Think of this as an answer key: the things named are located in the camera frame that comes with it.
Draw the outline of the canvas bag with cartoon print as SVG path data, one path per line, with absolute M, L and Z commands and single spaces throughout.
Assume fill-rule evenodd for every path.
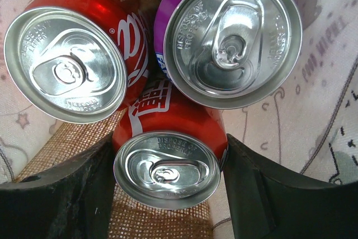
M 305 176 L 357 180 L 357 0 L 297 0 L 303 24 L 299 60 L 264 100 L 225 111 L 228 133 Z M 35 108 L 1 65 L 1 183 L 16 182 L 84 151 L 112 131 L 116 112 L 76 125 Z M 224 183 L 190 209 L 152 209 L 115 188 L 110 238 L 233 238 Z

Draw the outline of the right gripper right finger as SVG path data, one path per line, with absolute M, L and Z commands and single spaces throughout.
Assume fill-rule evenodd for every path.
M 357 183 L 294 172 L 228 135 L 224 181 L 235 238 L 357 238 Z

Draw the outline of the red cola can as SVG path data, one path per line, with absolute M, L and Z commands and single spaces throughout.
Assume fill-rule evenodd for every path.
M 142 204 L 169 210 L 215 192 L 228 148 L 222 112 L 191 101 L 162 76 L 127 109 L 112 143 L 119 186 Z
M 33 0 L 9 25 L 4 60 L 44 113 L 95 123 L 132 105 L 152 69 L 159 0 Z

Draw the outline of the purple soda can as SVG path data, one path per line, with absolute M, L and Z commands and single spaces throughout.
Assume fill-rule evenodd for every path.
M 301 46 L 294 0 L 161 0 L 154 22 L 162 71 L 187 98 L 216 109 L 272 94 Z

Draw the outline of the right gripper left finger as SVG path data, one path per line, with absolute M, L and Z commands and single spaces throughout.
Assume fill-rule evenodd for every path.
M 1 184 L 1 238 L 107 238 L 113 161 L 107 135 L 52 168 Z

